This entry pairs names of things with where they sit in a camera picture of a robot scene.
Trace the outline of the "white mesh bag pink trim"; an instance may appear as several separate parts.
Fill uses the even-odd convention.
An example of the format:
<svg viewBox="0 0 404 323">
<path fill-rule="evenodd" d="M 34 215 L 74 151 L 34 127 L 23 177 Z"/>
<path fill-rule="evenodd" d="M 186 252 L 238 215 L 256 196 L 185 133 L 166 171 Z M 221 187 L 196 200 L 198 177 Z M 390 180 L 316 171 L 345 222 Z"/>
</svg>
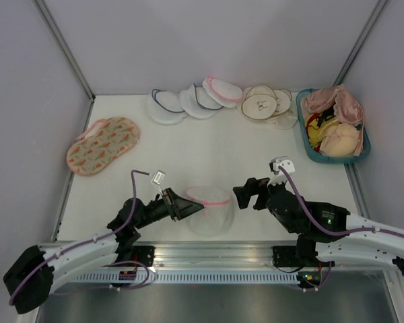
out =
<svg viewBox="0 0 404 323">
<path fill-rule="evenodd" d="M 203 205 L 201 211 L 186 218 L 189 229 L 199 236 L 214 237 L 226 233 L 234 220 L 229 191 L 218 186 L 187 188 L 186 198 Z"/>
</svg>

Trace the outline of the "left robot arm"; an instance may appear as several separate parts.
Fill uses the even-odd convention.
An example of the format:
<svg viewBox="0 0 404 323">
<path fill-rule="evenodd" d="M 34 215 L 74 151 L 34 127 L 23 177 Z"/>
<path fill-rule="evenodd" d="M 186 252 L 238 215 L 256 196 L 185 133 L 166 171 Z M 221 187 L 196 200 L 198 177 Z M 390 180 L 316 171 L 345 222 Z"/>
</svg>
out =
<svg viewBox="0 0 404 323">
<path fill-rule="evenodd" d="M 84 240 L 51 249 L 26 248 L 3 276 L 10 306 L 18 314 L 26 314 L 86 271 L 115 263 L 127 266 L 133 260 L 133 245 L 141 237 L 141 228 L 167 217 L 180 221 L 203 208 L 167 188 L 147 205 L 135 197 L 125 201 L 105 228 Z"/>
</svg>

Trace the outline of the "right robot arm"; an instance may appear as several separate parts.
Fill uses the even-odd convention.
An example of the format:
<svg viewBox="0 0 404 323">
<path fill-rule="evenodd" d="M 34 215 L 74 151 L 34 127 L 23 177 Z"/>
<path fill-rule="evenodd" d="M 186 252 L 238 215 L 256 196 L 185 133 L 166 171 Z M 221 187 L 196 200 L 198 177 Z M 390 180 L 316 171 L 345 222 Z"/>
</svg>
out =
<svg viewBox="0 0 404 323">
<path fill-rule="evenodd" d="M 294 258 L 308 266 L 314 261 L 369 262 L 397 269 L 404 277 L 404 230 L 377 223 L 346 208 L 305 201 L 288 175 L 249 178 L 233 189 L 240 209 L 252 196 L 255 210 L 268 210 L 290 234 L 297 234 Z"/>
</svg>

